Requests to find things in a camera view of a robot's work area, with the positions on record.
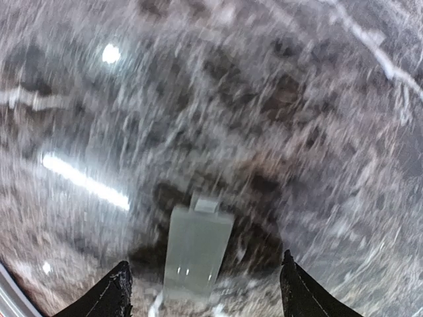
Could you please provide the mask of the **grey battery cover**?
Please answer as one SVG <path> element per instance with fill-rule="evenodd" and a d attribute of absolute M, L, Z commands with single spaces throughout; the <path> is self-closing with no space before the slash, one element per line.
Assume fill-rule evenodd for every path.
<path fill-rule="evenodd" d="M 219 200 L 193 195 L 171 213 L 163 280 L 166 299 L 207 301 L 219 274 L 234 216 L 219 212 Z"/>

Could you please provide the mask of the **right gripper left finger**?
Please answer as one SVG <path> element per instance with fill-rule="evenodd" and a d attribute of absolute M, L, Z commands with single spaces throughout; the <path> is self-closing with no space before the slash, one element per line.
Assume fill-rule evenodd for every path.
<path fill-rule="evenodd" d="M 80 299 L 54 317 L 128 317 L 132 315 L 132 273 L 127 261 L 119 262 Z"/>

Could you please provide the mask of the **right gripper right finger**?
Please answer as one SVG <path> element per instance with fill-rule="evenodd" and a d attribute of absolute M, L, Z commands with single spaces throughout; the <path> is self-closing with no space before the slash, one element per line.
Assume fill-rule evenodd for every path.
<path fill-rule="evenodd" d="M 284 316 L 362 317 L 314 280 L 295 262 L 289 250 L 284 252 L 280 287 Z"/>

